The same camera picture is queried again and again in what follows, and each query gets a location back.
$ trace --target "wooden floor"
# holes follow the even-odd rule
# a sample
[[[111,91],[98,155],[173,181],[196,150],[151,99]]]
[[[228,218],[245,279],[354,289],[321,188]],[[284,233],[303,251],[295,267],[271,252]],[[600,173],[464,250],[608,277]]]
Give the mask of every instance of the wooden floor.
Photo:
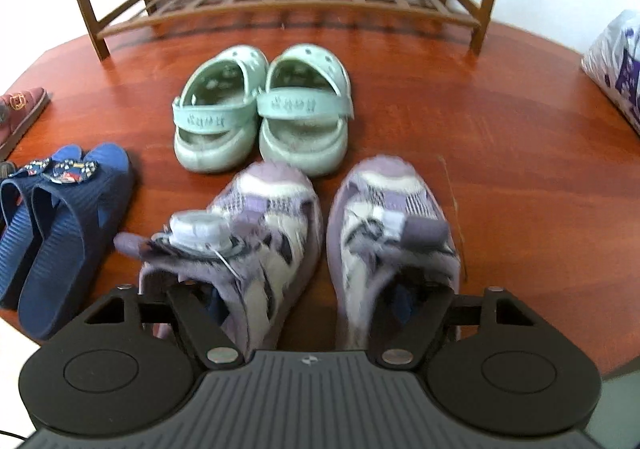
[[[468,32],[347,16],[189,20],[44,54],[14,88],[43,85],[52,104],[12,159],[78,143],[124,146],[140,185],[123,229],[160,230],[204,208],[232,173],[196,175],[173,152],[171,101],[200,63],[240,43],[273,59],[285,47],[330,48],[351,75],[355,120],[340,172],[316,180],[328,213],[340,180],[379,153],[412,162],[446,210],[464,256],[462,290],[505,286],[609,371],[640,354],[640,140],[579,70],[579,56],[493,24],[479,58]],[[259,159],[256,151],[252,159]],[[111,253],[92,299],[135,283],[140,265]],[[2,317],[16,324],[13,313]],[[335,295],[326,262],[287,321],[283,349],[331,349]]]

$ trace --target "gray ribbed panel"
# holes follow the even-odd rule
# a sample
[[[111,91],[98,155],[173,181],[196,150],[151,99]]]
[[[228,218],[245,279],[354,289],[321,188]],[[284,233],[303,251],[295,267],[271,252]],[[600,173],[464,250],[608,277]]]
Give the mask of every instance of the gray ribbed panel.
[[[409,373],[362,352],[258,352],[244,368],[210,373],[161,425],[78,441],[46,431],[24,449],[596,449],[577,432],[546,440],[492,438],[441,413]]]

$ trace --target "plastic bag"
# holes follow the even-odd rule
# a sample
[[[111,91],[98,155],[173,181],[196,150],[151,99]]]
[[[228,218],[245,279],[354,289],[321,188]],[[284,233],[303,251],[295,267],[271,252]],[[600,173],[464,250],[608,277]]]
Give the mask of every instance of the plastic bag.
[[[615,18],[582,57],[582,69],[640,134],[640,12]]]

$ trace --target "silver bolt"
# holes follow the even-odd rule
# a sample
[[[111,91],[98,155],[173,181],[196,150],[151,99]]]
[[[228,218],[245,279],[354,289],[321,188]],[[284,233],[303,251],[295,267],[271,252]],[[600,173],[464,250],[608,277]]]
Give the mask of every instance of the silver bolt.
[[[207,358],[215,364],[229,364],[234,362],[240,353],[233,348],[212,348],[207,352]]]
[[[386,352],[382,354],[382,360],[387,364],[391,364],[394,366],[409,364],[413,359],[414,354],[412,352],[408,352],[407,350],[386,350]]]

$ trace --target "blue slide sandal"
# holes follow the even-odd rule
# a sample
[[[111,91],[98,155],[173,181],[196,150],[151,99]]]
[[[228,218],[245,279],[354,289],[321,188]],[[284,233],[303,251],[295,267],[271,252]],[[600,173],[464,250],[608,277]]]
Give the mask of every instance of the blue slide sandal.
[[[67,145],[51,156],[52,160],[79,160],[82,150]],[[0,214],[6,224],[0,227],[0,307],[15,310],[18,298],[42,238],[31,210],[31,191],[39,176],[8,178],[0,184]]]
[[[18,318],[34,339],[48,339],[81,307],[133,190],[129,157],[120,146],[99,145],[82,162],[97,163],[91,178],[77,184],[41,180],[31,195],[43,240],[22,288]]]

